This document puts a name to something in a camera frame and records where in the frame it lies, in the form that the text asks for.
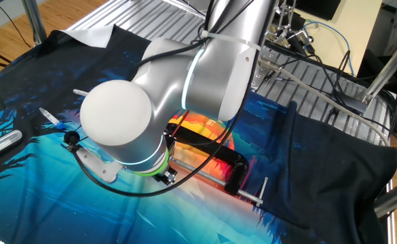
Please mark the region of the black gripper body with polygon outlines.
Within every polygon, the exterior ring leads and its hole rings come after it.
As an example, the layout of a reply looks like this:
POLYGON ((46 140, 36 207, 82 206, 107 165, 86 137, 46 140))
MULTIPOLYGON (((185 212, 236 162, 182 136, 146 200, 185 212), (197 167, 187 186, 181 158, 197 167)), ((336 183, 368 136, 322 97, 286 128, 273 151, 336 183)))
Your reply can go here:
POLYGON ((175 170, 171 166, 167 166, 161 172, 154 175, 153 178, 157 182, 163 182, 165 185, 172 185, 176 182, 177 173, 178 173, 177 170, 175 170))

